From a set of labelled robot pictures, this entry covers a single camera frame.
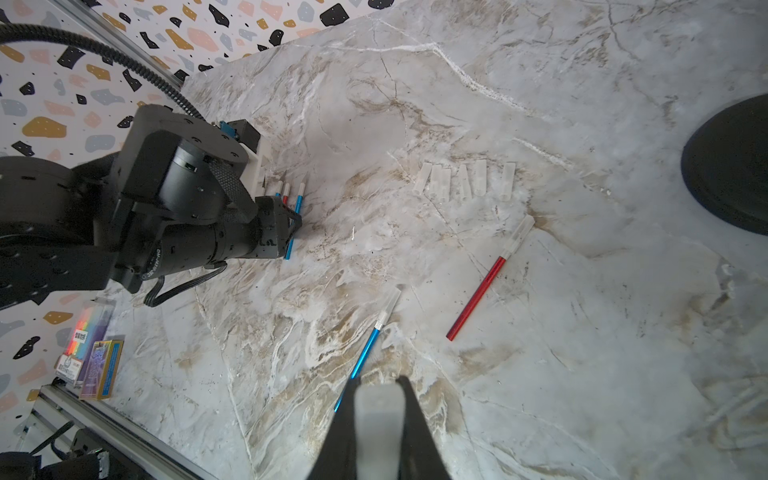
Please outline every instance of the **blue marker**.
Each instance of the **blue marker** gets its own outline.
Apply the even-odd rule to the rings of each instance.
[[[304,189],[306,188],[306,174],[304,174],[304,178],[301,179],[301,183],[299,183],[299,196],[296,198],[296,213],[301,212],[301,200],[304,200]],[[286,251],[286,260],[290,258],[290,251],[293,248],[293,238],[290,239],[290,242],[288,243],[288,251]]]
[[[384,328],[384,325],[386,325],[387,321],[389,321],[389,316],[392,315],[392,311],[395,309],[395,304],[397,303],[397,299],[400,298],[400,285],[395,288],[392,293],[389,294],[389,298],[387,299],[386,308],[379,313],[379,318],[376,320],[376,323],[373,325],[373,331],[371,332],[371,336],[368,337],[368,341],[366,342],[365,348],[362,349],[362,353],[360,353],[360,357],[357,359],[357,363],[355,364],[355,368],[352,369],[352,373],[349,375],[350,380],[356,379],[359,374],[360,370],[362,370],[362,367],[366,364],[366,360],[368,359],[368,355],[371,353],[371,348],[373,348],[373,344],[376,343],[376,339],[379,338],[379,334],[382,331],[382,328]],[[339,409],[339,405],[341,405],[341,399],[344,396],[344,391],[342,390],[341,395],[339,395],[339,399],[336,400],[336,405],[333,407],[333,411]]]

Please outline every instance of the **metal frame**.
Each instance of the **metal frame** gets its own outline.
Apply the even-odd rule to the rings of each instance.
[[[157,480],[216,480],[103,402],[81,402],[61,384],[43,386],[38,399],[57,409],[76,426],[92,429]]]
[[[80,0],[48,0],[54,6],[69,15],[86,31],[92,33],[99,41],[122,51],[129,57],[141,60],[146,67],[160,75],[165,81],[177,89],[181,89],[183,82],[168,70],[160,68],[152,57],[136,45],[123,32],[117,30],[106,19],[100,17]]]

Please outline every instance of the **black cable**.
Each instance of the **black cable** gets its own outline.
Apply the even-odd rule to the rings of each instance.
[[[95,53],[104,58],[116,61],[118,64],[138,73],[152,85],[175,101],[189,115],[205,120],[203,115],[188,101],[173,85],[163,80],[158,74],[145,67],[139,61],[127,56],[119,50],[92,40],[83,35],[78,35],[60,28],[46,27],[44,25],[30,24],[6,24],[0,25],[0,45],[13,41],[47,41],[59,43],[71,47],[80,48]]]
[[[227,268],[227,262],[216,262],[214,263],[214,267],[216,269],[213,272],[206,273],[205,275],[201,275],[198,278],[194,280],[190,280],[186,283],[182,283],[181,285],[174,287],[170,290],[168,290],[166,293],[163,293],[160,296],[157,296],[158,293],[160,293],[160,289],[163,288],[163,284],[165,284],[165,275],[159,276],[157,278],[157,283],[154,284],[152,287],[152,290],[149,291],[147,296],[144,298],[144,305],[146,306],[158,306],[161,303],[163,303],[165,300],[168,300],[172,296],[178,295],[179,293],[189,290],[190,288],[194,288],[198,285],[200,285],[202,282],[205,282],[206,280],[210,280],[214,278],[219,273],[225,271]]]
[[[66,454],[63,454],[65,456],[64,456],[64,458],[62,458],[61,455],[60,455],[61,450],[58,450],[56,447],[54,447],[53,442],[54,442],[54,440],[56,440],[60,436],[64,435],[64,433],[67,430],[71,429],[73,425],[74,425],[74,422],[66,422],[64,425],[62,425],[59,428],[59,430],[56,430],[55,432],[53,432],[53,434],[51,436],[46,438],[43,441],[43,443],[41,443],[40,445],[36,446],[35,449],[33,449],[31,452],[29,452],[29,455],[34,455],[35,453],[40,452],[42,449],[45,448],[46,445],[50,444],[51,445],[51,449],[53,450],[53,453],[55,453],[56,456],[61,458],[61,460],[66,460],[67,459]]]

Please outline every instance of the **robotic arm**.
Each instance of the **robotic arm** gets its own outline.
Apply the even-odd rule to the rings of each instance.
[[[236,136],[256,139],[246,121]],[[256,151],[255,144],[248,145]],[[245,149],[204,120],[138,109],[123,150],[68,169],[34,157],[0,160],[0,309],[57,290],[136,293],[156,306],[217,275],[230,258],[285,255],[301,216],[240,182]],[[215,269],[157,296],[164,275]]]

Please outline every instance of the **grey marble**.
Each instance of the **grey marble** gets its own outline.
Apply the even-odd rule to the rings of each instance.
[[[376,303],[404,283],[363,381],[410,377],[454,478],[761,478],[768,239],[703,210],[679,158],[768,89],[766,24],[760,0],[425,0],[188,78],[209,121],[270,139],[272,184],[310,173],[305,223],[291,260],[230,262],[185,309],[136,315],[150,334],[124,365],[161,366],[180,396],[200,387],[174,359],[210,349],[236,423],[210,436],[247,453],[217,461],[302,478]],[[488,194],[460,201],[458,166],[478,159]],[[453,170],[449,202],[412,194],[423,161]],[[535,228],[449,342],[526,213]],[[191,407],[171,412],[199,433]]]
[[[108,337],[125,344],[105,402],[217,478],[249,478],[229,369],[194,291],[151,309],[142,304],[144,290],[132,298],[112,283],[106,291],[117,301]]]

